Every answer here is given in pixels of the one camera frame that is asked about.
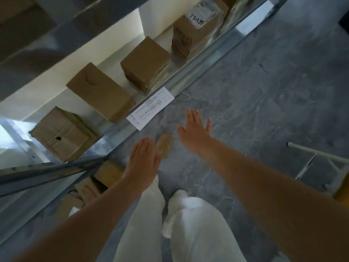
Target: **forearm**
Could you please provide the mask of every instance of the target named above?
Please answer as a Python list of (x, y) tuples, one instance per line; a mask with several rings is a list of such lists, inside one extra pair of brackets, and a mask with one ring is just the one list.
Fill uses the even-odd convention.
[[(348, 240), (349, 214), (344, 207), (215, 139), (205, 143), (200, 156), (222, 176), (248, 213), (291, 260), (317, 257), (319, 261), (334, 261), (337, 255), (348, 259), (335, 247)], [(319, 251), (325, 246), (327, 250)]]
[(16, 261), (94, 262), (111, 231), (141, 193), (132, 180), (119, 181)]

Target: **white pants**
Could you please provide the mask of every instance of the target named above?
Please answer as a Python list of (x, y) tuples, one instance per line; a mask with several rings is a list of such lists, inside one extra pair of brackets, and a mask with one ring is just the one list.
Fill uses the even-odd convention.
[(174, 262), (246, 262), (222, 214), (201, 198), (183, 190), (165, 200), (157, 182), (146, 189), (120, 240), (114, 262), (161, 262), (161, 233), (171, 238)]

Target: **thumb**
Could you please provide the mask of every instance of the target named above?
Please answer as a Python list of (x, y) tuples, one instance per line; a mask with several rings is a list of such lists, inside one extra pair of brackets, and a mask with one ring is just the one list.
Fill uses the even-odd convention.
[(181, 125), (177, 125), (177, 132), (179, 136), (182, 137), (183, 134), (185, 133), (185, 129)]
[(157, 172), (157, 170), (159, 169), (160, 163), (161, 163), (161, 156), (157, 152), (155, 154), (155, 157), (154, 157), (154, 170), (155, 170), (155, 172)]

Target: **person's left arm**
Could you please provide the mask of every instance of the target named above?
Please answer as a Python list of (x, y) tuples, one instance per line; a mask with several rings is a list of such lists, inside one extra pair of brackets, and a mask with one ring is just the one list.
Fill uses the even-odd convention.
[(154, 140), (141, 139), (130, 155), (123, 178), (91, 204), (69, 217), (15, 262), (94, 262), (111, 231), (156, 176), (161, 158)]

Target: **person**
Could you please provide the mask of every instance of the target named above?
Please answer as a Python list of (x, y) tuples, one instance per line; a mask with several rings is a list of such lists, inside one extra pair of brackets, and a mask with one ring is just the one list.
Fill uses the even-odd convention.
[[(188, 110), (181, 143), (229, 185), (246, 211), (291, 261), (349, 261), (349, 210), (300, 181), (254, 161), (210, 136), (198, 110)], [(162, 260), (161, 233), (171, 239), (173, 261), (246, 261), (220, 212), (183, 190), (165, 200), (157, 186), (161, 159), (154, 140), (135, 144), (123, 178), (17, 262), (95, 261), (111, 231), (140, 197), (114, 262)]]

